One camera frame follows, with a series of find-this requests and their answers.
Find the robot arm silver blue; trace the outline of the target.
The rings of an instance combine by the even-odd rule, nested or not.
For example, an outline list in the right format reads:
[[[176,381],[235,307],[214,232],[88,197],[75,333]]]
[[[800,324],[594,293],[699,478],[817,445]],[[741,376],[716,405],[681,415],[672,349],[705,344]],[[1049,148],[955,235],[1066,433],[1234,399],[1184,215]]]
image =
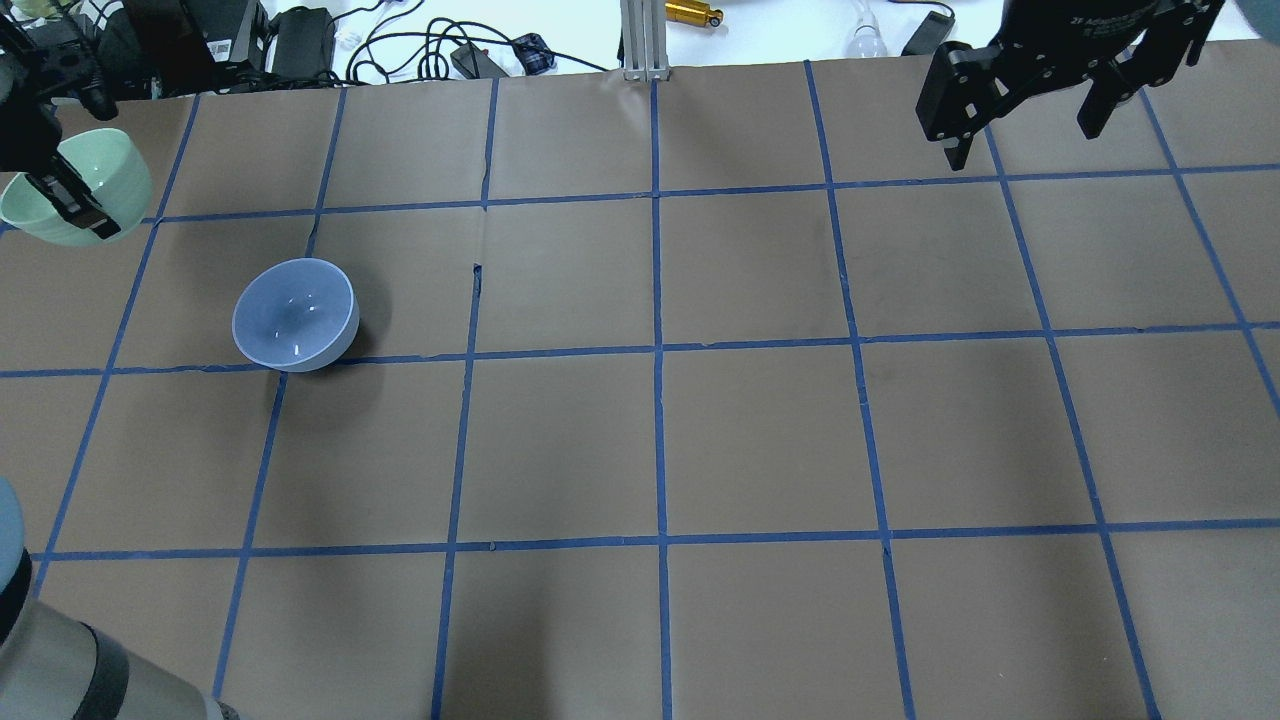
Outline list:
[[[151,176],[129,136],[108,128],[64,138],[52,110],[72,95],[101,119],[116,117],[93,46],[40,47],[3,20],[3,219],[50,243],[106,243],[133,231]],[[26,518],[3,483],[3,716],[5,719],[236,719],[238,712],[67,616],[35,592]]]

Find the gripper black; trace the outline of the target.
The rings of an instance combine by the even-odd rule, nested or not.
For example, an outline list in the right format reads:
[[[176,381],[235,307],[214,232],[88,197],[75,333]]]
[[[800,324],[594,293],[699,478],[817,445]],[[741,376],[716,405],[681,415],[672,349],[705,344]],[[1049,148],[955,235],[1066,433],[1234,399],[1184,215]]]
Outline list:
[[[1007,1],[992,44],[943,42],[925,73],[915,113],[951,170],[966,167],[974,137],[1011,111],[1029,81],[1070,87],[1092,78],[1076,114],[1098,138],[1119,105],[1193,67],[1222,1]]]
[[[111,238],[122,228],[79,172],[50,165],[63,138],[55,99],[77,100],[97,120],[116,117],[91,35],[79,20],[52,22],[33,33],[4,20],[1,45],[1,169],[40,172],[40,193],[64,222]]]

